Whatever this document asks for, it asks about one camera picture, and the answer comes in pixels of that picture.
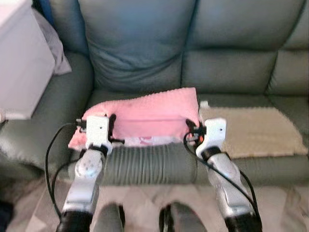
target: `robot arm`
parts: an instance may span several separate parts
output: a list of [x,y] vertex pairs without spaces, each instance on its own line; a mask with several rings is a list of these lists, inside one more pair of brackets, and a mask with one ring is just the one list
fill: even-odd
[[57,232],[86,232],[98,200],[106,156],[112,152],[110,119],[89,116],[86,122],[87,151],[75,165],[75,178],[65,200]]
[[[221,152],[226,132],[225,119],[208,119],[205,121],[205,126],[207,134],[204,136],[202,144],[196,148],[196,155],[247,193],[240,180],[239,168],[226,153]],[[211,185],[216,188],[218,206],[229,232],[262,231],[260,218],[255,214],[248,199],[238,189],[212,169],[208,170],[208,179]]]

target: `black cable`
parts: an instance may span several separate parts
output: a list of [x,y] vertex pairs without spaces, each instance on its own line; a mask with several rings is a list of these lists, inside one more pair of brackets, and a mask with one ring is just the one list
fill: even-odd
[[232,181],[230,178],[228,178],[227,176],[225,176],[222,172],[220,172],[218,169],[216,169],[215,167],[213,167],[212,165],[208,164],[207,162],[205,162],[204,160],[200,159],[199,157],[196,156],[195,152],[193,152],[192,150],[190,150],[190,148],[188,147],[187,144],[187,136],[189,134],[192,134],[191,132],[187,132],[184,137],[183,137],[183,145],[185,147],[185,149],[189,152],[189,154],[191,154],[196,160],[198,160],[199,162],[201,162],[202,164],[204,164],[205,166],[207,166],[208,168],[212,169],[213,171],[215,171],[217,174],[219,174],[220,176],[222,176],[227,182],[229,182],[232,186],[234,186],[239,192],[241,192],[241,194],[243,196],[245,196],[247,198],[247,200],[250,202],[250,204],[252,205],[255,215],[258,217],[260,223],[262,224],[261,221],[261,217],[257,208],[257,203],[256,203],[256,198],[255,198],[255,193],[254,193],[254,189],[248,179],[248,177],[246,175],[244,175],[244,178],[246,181],[248,181],[248,185],[250,187],[250,190],[252,192],[252,196],[253,196],[253,201],[250,196],[244,191],[242,190],[234,181]]
[[54,177],[53,177],[53,180],[52,180],[52,198],[55,200],[54,206],[55,206],[55,210],[56,210],[56,211],[58,210],[58,211],[60,212],[60,210],[59,210],[59,208],[58,208],[58,206],[57,206],[57,203],[56,203],[56,198],[55,198],[55,185],[56,185],[57,176],[58,176],[58,174],[60,173],[60,171],[61,171],[65,166],[68,166],[68,165],[70,165],[71,163],[75,163],[75,162],[77,162],[78,160],[79,160],[79,159],[74,159],[74,160],[71,160],[71,161],[68,161],[68,162],[62,164],[62,165],[58,168],[58,170],[56,171],[56,173],[55,173],[55,175],[54,175]]
[[52,145],[53,145],[53,143],[54,143],[56,137],[58,136],[58,134],[59,134],[65,127],[67,127],[67,126],[72,126],[72,125],[76,126],[75,123],[66,123],[66,124],[62,125],[62,126],[58,129],[58,131],[54,134],[53,139],[51,140],[50,144],[48,145],[48,148],[47,148],[47,151],[46,151],[46,155],[45,155],[45,180],[46,180],[47,190],[48,190],[49,196],[50,196],[50,198],[51,198],[51,200],[52,200],[53,206],[54,206],[55,211],[56,211],[57,215],[59,216],[59,218],[60,218],[60,216],[61,216],[61,213],[60,213],[60,211],[59,211],[59,209],[58,209],[58,207],[57,207],[57,205],[56,205],[55,198],[52,196],[52,189],[51,189],[50,182],[49,182],[48,156],[49,156],[50,149],[51,149],[51,147],[52,147]]
[[251,192],[251,195],[252,195],[253,202],[254,202],[255,206],[257,207],[257,201],[256,201],[256,196],[255,196],[253,186],[252,186],[249,178],[246,176],[246,174],[242,170],[239,170],[239,171],[240,171],[240,174],[242,175],[242,177],[246,180],[246,182],[247,182],[247,184],[250,188],[250,192]]

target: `pink blanket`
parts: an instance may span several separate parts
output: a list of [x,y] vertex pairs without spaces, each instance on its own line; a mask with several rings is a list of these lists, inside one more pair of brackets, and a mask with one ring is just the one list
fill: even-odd
[[[131,100],[105,101],[87,110],[82,119],[112,114],[117,116],[113,137],[125,139],[128,146],[180,142],[188,131],[186,119],[199,124],[195,88],[180,88]],[[77,129],[69,147],[80,150],[85,143],[86,134]]]

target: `gray cushion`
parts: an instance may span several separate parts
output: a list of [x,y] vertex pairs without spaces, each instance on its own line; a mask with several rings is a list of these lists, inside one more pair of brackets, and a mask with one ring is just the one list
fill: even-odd
[[[94,90],[88,108],[107,100],[138,97],[140,94],[113,93]],[[271,107],[262,95],[199,94],[200,101],[208,100],[212,107]],[[254,184],[291,184],[309,180],[307,156],[236,159],[238,166]],[[74,175],[73,165],[69,168]],[[207,171],[197,164],[182,144],[144,148],[116,148],[107,159],[102,185],[137,184],[206,184]]]
[[[75,53],[66,56],[72,72],[51,78],[32,118],[11,120],[2,126],[0,151],[11,161],[43,169],[47,146],[57,128],[74,122],[84,111],[93,87],[93,70],[88,58]],[[72,129],[61,133],[55,141],[50,153],[51,171],[69,159],[67,144]]]
[[276,60],[275,52],[207,49],[183,55],[183,87],[199,93],[263,93]]
[[295,124],[302,134],[309,134],[308,97],[269,96],[270,101]]
[[276,50],[288,39],[305,0],[199,0],[192,49]]
[[95,86],[161,91],[180,86],[192,0],[79,0]]
[[303,144],[309,147],[309,134],[303,134]]
[[304,50],[309,47],[309,6],[308,1],[303,5],[301,15],[289,39],[284,45],[284,49]]
[[267,92],[281,95],[309,94],[309,55],[307,49],[279,51]]
[[197,1],[182,87],[197,87],[199,93],[307,94],[306,2]]
[[84,19],[78,0],[49,0],[55,28],[65,49],[88,56]]

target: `white box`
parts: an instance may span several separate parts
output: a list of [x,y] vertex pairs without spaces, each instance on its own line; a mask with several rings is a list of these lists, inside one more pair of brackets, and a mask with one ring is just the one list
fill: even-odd
[[0,113],[31,118],[54,66],[31,0],[0,0]]

